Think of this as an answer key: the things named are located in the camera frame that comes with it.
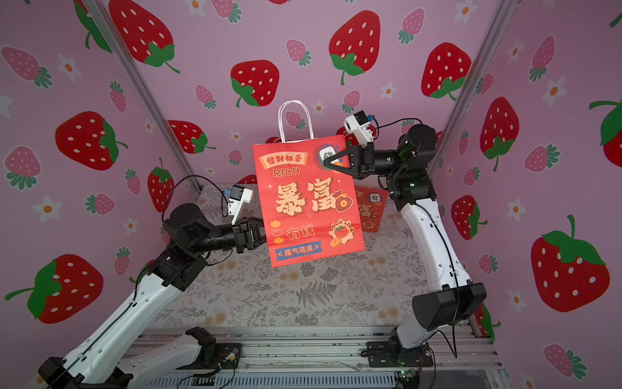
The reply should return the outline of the red paper gift bag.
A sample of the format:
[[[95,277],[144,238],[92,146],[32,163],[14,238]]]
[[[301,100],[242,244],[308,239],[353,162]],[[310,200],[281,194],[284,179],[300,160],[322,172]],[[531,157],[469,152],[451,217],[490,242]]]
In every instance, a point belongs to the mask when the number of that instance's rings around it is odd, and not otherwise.
[[[324,147],[345,149],[343,136],[255,144],[253,161],[272,267],[363,251],[352,177],[322,168]]]

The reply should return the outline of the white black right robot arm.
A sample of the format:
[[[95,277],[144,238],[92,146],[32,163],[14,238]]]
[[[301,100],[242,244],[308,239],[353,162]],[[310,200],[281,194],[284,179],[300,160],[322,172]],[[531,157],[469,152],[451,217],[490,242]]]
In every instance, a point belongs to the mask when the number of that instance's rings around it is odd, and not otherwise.
[[[323,160],[331,170],[356,179],[385,178],[387,191],[411,229],[428,274],[429,293],[412,300],[413,315],[394,328],[386,347],[369,349],[367,358],[394,366],[423,366],[432,357],[428,345],[442,327],[469,319],[487,296],[460,263],[442,223],[436,192],[427,173],[436,155],[437,133],[424,124],[412,126],[395,150],[377,150],[368,125],[348,124],[358,144]]]

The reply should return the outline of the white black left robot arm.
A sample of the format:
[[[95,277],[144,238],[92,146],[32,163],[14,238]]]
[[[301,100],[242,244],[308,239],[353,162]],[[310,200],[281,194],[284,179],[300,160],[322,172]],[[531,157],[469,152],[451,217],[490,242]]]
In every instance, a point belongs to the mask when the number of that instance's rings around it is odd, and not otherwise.
[[[176,207],[163,223],[168,246],[147,268],[134,292],[64,358],[49,358],[38,373],[49,388],[141,388],[203,358],[215,343],[196,327],[179,340],[127,358],[126,352],[147,325],[185,292],[213,251],[252,251],[266,243],[262,219],[249,217],[213,225],[196,204]]]

